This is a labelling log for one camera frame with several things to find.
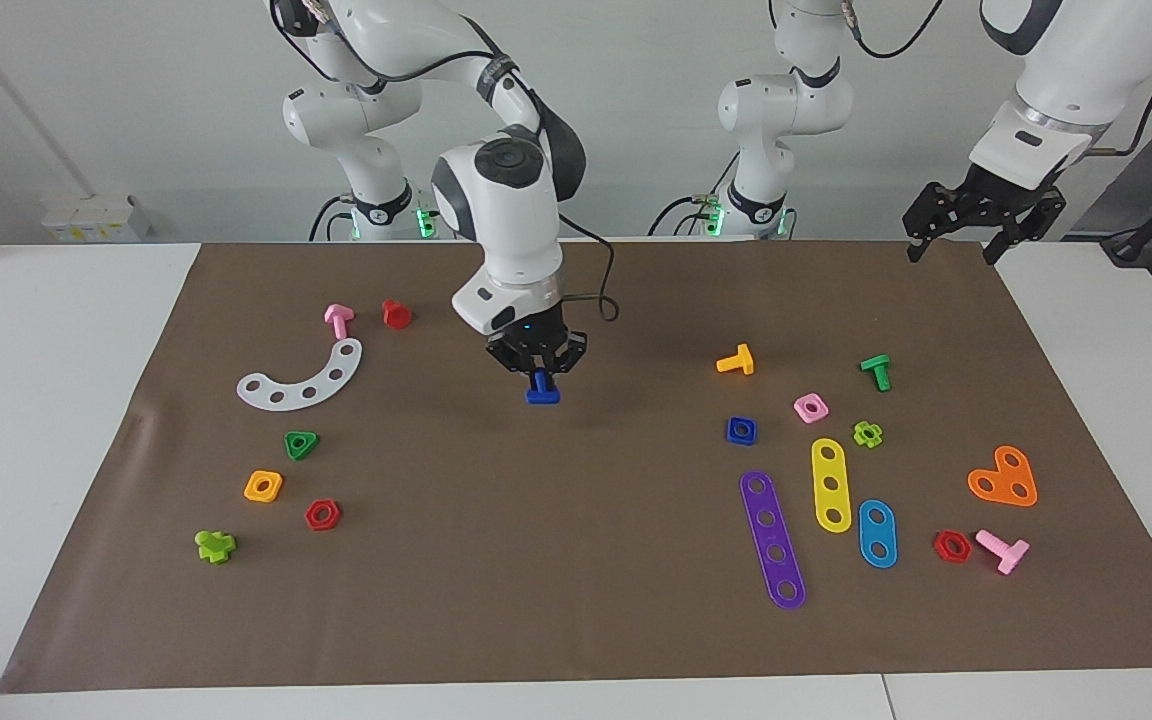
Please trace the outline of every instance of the red nut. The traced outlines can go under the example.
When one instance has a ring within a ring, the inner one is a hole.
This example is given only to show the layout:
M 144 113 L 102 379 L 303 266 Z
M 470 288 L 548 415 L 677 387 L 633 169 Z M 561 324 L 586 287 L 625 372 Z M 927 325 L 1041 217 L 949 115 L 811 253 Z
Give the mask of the red nut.
M 380 318 L 391 328 L 401 331 L 407 325 L 412 324 L 412 311 L 408 310 L 402 302 L 387 300 L 380 305 Z
M 972 556 L 972 544 L 957 530 L 941 530 L 935 535 L 932 547 L 946 562 L 965 562 Z
M 316 533 L 331 530 L 340 521 L 340 506 L 334 500 L 314 500 L 305 510 L 305 522 Z

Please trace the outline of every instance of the pink bolt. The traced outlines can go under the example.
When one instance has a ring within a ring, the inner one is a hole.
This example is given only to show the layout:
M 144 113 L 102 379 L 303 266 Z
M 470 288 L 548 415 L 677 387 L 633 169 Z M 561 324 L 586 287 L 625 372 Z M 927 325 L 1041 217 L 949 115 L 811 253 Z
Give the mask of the pink bolt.
M 998 555 L 998 570 L 1003 575 L 1010 575 L 1011 569 L 1020 563 L 1021 558 L 1029 552 L 1029 543 L 1021 541 L 1020 539 L 1016 544 L 1007 544 L 998 539 L 996 535 L 991 533 L 988 530 L 980 530 L 977 533 L 977 541 L 983 544 L 984 548 L 988 552 L 995 553 Z
M 323 314 L 324 323 L 332 323 L 332 332 L 335 333 L 338 340 L 344 340 L 348 338 L 348 332 L 344 329 L 344 324 L 353 319 L 353 310 L 344 305 L 332 304 L 328 305 L 328 311 Z

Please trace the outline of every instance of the white curved toy piece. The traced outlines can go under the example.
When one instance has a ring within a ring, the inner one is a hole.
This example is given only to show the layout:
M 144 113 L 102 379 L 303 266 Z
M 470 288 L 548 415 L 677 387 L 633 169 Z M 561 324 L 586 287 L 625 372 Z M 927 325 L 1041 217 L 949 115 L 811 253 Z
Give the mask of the white curved toy piece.
M 362 363 L 362 342 L 355 338 L 332 346 L 332 357 L 319 374 L 304 382 L 271 381 L 265 373 L 251 373 L 238 381 L 238 397 L 257 410 L 288 414 L 320 404 L 343 388 Z

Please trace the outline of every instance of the blue square nut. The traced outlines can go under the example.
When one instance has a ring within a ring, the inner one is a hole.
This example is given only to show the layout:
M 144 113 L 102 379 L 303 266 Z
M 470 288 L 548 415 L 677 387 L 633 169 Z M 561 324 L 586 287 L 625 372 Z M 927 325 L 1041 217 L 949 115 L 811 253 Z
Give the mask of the blue square nut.
M 758 423 L 749 418 L 732 418 L 727 420 L 727 442 L 755 445 L 755 442 L 758 442 Z

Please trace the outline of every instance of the lime green toy piece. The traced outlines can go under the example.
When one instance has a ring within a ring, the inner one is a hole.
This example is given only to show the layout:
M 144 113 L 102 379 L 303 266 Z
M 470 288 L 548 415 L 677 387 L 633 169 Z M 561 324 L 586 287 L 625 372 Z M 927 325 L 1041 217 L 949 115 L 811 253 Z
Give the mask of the lime green toy piece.
M 892 358 L 886 355 L 874 355 L 870 359 L 861 363 L 861 372 L 872 372 L 874 382 L 878 382 L 878 392 L 887 392 L 892 388 L 892 380 L 887 377 L 887 365 L 892 364 Z
M 855 439 L 856 445 L 863 445 L 869 447 L 870 450 L 882 445 L 882 429 L 873 423 L 867 423 L 867 420 L 859 420 L 856 423 L 855 433 L 851 438 Z
M 287 456 L 301 462 L 305 460 L 310 452 L 319 445 L 319 437 L 310 432 L 291 432 L 283 435 L 283 447 L 287 448 Z
M 238 546 L 234 541 L 234 536 L 227 536 L 219 532 L 219 530 L 214 533 L 207 532 L 207 530 L 198 530 L 198 533 L 194 536 L 194 543 L 198 546 L 198 559 L 206 560 L 212 564 L 228 562 L 229 553 Z

